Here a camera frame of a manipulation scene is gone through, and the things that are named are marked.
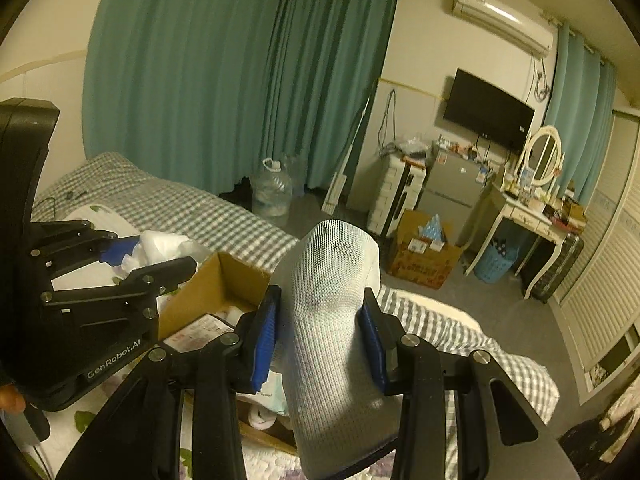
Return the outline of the person's left hand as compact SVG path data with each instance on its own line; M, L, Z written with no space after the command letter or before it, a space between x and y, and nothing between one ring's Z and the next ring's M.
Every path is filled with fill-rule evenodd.
M23 413L26 408L24 396L12 384L0 387L0 410L9 413Z

